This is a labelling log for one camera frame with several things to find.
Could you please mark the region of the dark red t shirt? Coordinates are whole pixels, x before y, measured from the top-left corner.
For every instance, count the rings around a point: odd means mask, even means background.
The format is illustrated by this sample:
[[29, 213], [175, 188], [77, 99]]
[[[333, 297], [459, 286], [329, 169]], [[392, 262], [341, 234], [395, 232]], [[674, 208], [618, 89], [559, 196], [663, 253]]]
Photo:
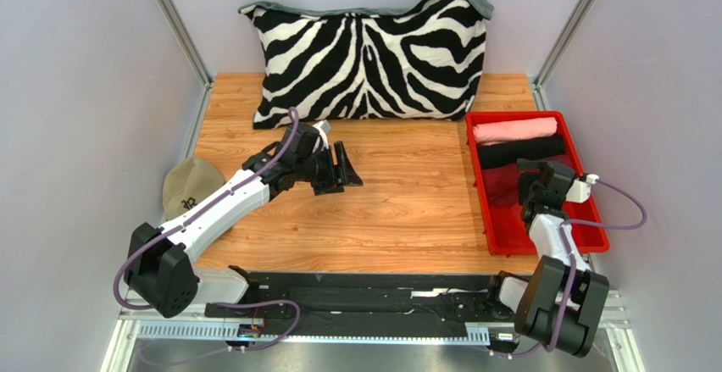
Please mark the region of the dark red t shirt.
[[512, 207], [519, 202], [520, 171], [514, 164], [483, 169], [482, 177], [490, 207]]

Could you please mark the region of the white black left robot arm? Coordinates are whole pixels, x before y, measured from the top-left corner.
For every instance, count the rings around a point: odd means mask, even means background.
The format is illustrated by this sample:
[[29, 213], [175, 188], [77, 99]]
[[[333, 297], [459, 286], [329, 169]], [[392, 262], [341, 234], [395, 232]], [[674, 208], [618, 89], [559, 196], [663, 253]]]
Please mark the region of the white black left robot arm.
[[132, 233], [124, 283], [142, 303], [126, 308], [153, 309], [166, 319], [192, 304], [237, 304], [251, 281], [238, 267], [197, 269], [203, 252], [253, 210], [298, 182], [315, 195], [362, 186], [342, 142], [329, 144], [330, 125], [295, 124], [283, 138], [254, 154], [217, 191], [159, 227], [139, 225]]

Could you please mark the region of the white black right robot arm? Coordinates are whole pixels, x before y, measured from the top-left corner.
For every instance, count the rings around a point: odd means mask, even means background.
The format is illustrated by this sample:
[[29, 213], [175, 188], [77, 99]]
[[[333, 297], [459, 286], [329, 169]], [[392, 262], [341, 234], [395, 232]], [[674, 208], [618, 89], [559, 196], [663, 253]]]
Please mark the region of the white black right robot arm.
[[559, 160], [516, 162], [520, 218], [539, 262], [529, 277], [501, 271], [488, 301], [514, 317], [516, 333], [578, 358], [591, 350], [609, 291], [608, 279], [584, 263], [565, 203], [584, 203], [598, 175], [577, 173]]

